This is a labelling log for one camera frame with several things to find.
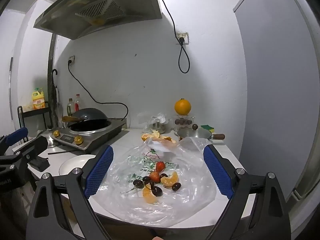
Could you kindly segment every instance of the gold knob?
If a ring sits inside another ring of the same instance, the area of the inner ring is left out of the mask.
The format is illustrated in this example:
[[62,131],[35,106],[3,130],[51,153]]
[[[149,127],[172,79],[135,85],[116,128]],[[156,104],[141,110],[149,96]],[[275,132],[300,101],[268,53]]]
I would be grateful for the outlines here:
[[82,136],[80,136],[80,135],[76,136],[76,137],[75,137],[75,143],[76,143],[76,145],[82,144],[82,143],[83,143],[83,138],[82,138]]
[[53,132],[53,136],[54,137],[58,137],[60,135],[60,132],[58,131],[58,130],[55,130],[54,132]]

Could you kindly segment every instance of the red strawberry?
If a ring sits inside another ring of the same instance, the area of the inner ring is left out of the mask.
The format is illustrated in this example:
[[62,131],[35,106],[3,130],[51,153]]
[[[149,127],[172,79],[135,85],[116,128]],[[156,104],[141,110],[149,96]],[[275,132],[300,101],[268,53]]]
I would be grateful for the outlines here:
[[154,182],[154,183],[160,183],[161,182],[161,178],[160,178],[160,174],[159,172],[156,172],[156,171],[153,171],[150,173],[149,177],[151,178],[151,180]]
[[161,172],[165,169],[165,164],[164,162],[157,162],[156,164],[156,171]]

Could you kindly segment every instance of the whole orange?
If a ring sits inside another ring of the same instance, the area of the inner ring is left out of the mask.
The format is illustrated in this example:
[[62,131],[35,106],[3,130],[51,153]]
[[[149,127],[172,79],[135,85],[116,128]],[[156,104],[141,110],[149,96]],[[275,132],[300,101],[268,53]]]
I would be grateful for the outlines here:
[[174,109],[176,110],[177,114],[179,114],[179,115],[187,115],[187,114],[189,114],[189,112],[191,110],[191,104],[188,100],[181,98],[174,105]]

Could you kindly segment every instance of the yellow dish soap bottle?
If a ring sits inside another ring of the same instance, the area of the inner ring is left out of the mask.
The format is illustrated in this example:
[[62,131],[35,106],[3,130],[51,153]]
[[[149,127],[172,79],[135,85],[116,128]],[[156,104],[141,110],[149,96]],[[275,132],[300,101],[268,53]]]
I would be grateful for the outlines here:
[[34,110],[45,108],[44,93],[42,88],[41,92],[39,92],[39,89],[36,88],[35,91],[32,93],[32,104]]

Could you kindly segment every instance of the control display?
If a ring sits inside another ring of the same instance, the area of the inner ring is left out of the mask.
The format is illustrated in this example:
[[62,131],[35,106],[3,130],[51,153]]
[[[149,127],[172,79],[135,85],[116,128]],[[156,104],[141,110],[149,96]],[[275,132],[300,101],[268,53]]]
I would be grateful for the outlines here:
[[72,137],[72,136],[68,136],[68,135],[62,135],[61,136],[61,138],[60,138],[60,140],[63,140],[63,141],[65,141],[65,142],[68,142],[68,143],[73,143],[73,141],[74,141],[74,137]]

